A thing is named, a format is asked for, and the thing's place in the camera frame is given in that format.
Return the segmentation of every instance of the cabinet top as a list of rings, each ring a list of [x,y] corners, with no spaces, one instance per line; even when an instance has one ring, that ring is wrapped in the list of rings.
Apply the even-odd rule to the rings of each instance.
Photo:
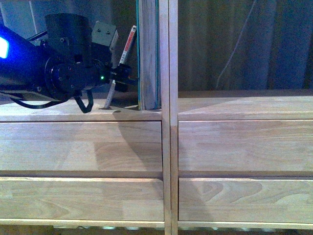
[[[141,121],[161,120],[160,110],[138,110],[136,93],[115,93],[111,107],[104,109],[107,94],[95,94],[92,111],[83,114],[76,101],[71,99],[65,103],[46,108],[28,109],[12,102],[0,102],[1,122],[22,121]]]
[[[312,90],[179,93],[179,120],[312,119]]]

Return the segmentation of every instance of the light wood grain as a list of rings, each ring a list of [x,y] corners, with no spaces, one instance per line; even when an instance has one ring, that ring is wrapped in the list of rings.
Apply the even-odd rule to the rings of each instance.
[[[172,234],[171,155],[170,155],[170,80],[169,80],[169,0],[159,0],[159,59],[162,100],[162,156],[164,180],[165,234]]]
[[[256,228],[256,229],[307,229],[312,230],[310,223],[258,223],[258,222],[205,222],[205,221],[179,221],[179,227],[188,228]]]
[[[162,172],[160,122],[0,123],[0,149],[2,171]]]
[[[138,0],[141,110],[160,108],[161,105],[157,28],[157,1]]]
[[[180,179],[179,220],[313,223],[313,181]]]
[[[313,121],[180,121],[180,171],[312,174]]]
[[[178,0],[169,0],[172,235],[178,234]]]
[[[161,120],[161,111],[139,111],[136,93],[116,93],[109,109],[105,99],[95,99],[92,111],[83,114],[75,100],[47,108],[28,109],[15,103],[0,102],[0,121],[129,121]]]
[[[0,218],[163,221],[157,179],[0,178]]]
[[[179,98],[179,120],[312,119],[313,92],[190,92]]]
[[[114,221],[114,220],[65,220],[65,219],[1,219],[5,225],[53,225],[63,227],[95,226],[95,227],[140,227],[164,228],[164,221]]]

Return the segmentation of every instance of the red label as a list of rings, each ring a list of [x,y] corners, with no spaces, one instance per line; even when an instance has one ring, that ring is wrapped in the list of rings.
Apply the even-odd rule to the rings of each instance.
[[[128,51],[128,48],[129,48],[129,46],[130,46],[130,44],[131,44],[131,41],[132,41],[132,39],[133,39],[134,34],[135,34],[134,31],[132,31],[132,32],[130,33],[124,51]]]

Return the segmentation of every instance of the wooden drawer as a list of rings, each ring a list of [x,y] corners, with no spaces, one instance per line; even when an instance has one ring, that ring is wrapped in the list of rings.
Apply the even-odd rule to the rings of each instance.
[[[1,171],[162,172],[161,123],[0,123]]]
[[[163,182],[2,177],[0,218],[163,221]]]
[[[313,223],[313,181],[180,179],[179,220]]]
[[[313,171],[313,120],[180,121],[179,170]]]

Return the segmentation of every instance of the curtain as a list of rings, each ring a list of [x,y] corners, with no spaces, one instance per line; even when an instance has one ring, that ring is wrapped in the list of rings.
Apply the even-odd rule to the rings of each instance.
[[[214,90],[253,0],[179,0],[179,90]],[[218,90],[313,87],[313,1],[257,0]]]

